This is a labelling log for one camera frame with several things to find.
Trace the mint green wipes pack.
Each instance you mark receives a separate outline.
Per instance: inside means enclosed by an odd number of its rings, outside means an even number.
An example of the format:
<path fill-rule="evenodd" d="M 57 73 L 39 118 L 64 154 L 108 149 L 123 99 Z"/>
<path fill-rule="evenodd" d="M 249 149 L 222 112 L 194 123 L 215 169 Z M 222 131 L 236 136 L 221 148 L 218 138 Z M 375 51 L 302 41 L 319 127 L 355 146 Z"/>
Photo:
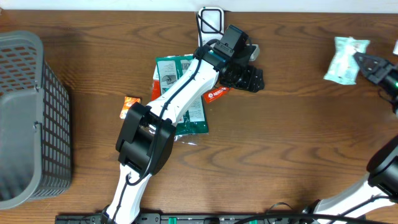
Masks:
<path fill-rule="evenodd" d="M 340 85 L 355 85 L 359 66 L 353 55 L 365 53 L 370 40 L 356 40 L 352 37 L 335 37 L 335 55 L 333 56 L 324 80 Z"/>

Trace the red snack stick packet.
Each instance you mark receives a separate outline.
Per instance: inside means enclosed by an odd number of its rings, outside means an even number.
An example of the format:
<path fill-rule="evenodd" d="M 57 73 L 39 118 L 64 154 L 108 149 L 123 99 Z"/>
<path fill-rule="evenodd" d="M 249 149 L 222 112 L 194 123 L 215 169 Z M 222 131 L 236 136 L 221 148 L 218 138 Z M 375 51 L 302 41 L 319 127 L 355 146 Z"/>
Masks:
<path fill-rule="evenodd" d="M 218 98 L 221 98 L 223 95 L 227 94 L 230 90 L 231 88 L 225 86 L 215 88 L 214 90 L 210 90 L 203 95 L 204 101 L 206 103 L 211 103 L 217 100 Z"/>

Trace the green grip gloves package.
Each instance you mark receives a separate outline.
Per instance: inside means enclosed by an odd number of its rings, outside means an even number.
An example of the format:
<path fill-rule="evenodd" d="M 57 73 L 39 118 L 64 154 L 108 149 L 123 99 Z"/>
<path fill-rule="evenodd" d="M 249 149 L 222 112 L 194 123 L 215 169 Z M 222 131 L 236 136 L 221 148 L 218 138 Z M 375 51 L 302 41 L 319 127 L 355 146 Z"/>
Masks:
<path fill-rule="evenodd" d="M 188 70 L 193 55 L 156 58 L 154 80 L 159 81 L 159 93 L 164 94 Z M 208 134 L 209 128 L 202 97 L 197 98 L 177 124 L 176 138 L 192 134 Z"/>

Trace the red dustpan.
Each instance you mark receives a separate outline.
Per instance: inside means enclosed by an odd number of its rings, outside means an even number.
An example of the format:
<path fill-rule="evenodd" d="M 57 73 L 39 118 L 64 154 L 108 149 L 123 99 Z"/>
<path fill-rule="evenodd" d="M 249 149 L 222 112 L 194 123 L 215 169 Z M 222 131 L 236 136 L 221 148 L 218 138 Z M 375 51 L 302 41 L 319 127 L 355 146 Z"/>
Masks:
<path fill-rule="evenodd" d="M 159 74 L 157 67 L 154 69 L 154 74 L 153 74 L 153 82 L 152 82 L 152 89 L 151 89 L 151 101 L 156 100 L 159 96 L 161 95 L 161 90 L 160 90 L 160 82 L 159 82 Z"/>

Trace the orange tissue pack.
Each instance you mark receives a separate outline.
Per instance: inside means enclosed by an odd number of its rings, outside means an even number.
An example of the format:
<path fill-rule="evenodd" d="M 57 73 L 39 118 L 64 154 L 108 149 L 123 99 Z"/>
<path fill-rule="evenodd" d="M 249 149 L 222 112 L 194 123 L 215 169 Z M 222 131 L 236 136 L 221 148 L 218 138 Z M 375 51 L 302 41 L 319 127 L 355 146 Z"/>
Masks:
<path fill-rule="evenodd" d="M 119 115 L 119 117 L 121 119 L 125 119 L 127 112 L 129 110 L 129 108 L 134 104 L 134 103 L 141 103 L 141 99 L 140 98 L 135 98 L 135 97 L 131 97 L 131 96 L 125 96 L 124 97 L 124 104 L 121 110 L 121 113 Z"/>

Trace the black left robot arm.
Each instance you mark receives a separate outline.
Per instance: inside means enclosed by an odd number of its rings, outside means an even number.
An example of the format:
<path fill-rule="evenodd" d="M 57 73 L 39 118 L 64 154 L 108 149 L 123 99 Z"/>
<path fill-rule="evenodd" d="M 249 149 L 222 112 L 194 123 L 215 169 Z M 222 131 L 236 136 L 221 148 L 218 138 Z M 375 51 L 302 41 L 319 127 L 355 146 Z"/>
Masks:
<path fill-rule="evenodd" d="M 102 223 L 132 223 L 137 218 L 146 185 L 167 162 L 177 123 L 195 100 L 217 83 L 253 93 L 264 89 L 262 70 L 251 65 L 258 55 L 259 46 L 230 25 L 221 39 L 200 44 L 186 72 L 165 93 L 128 109 L 116 142 L 119 182 Z"/>

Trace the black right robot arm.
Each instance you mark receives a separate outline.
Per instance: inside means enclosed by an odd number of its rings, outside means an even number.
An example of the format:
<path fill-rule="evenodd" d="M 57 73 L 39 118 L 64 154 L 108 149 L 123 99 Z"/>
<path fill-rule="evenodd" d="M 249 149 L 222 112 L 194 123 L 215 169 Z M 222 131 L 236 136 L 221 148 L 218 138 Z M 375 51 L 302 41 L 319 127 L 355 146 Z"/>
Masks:
<path fill-rule="evenodd" d="M 381 87 L 397 114 L 397 65 L 387 59 L 357 52 L 353 55 L 363 76 Z M 357 183 L 334 197 L 316 201 L 308 214 L 359 218 L 368 212 L 397 203 L 397 137 L 372 156 L 367 173 Z"/>

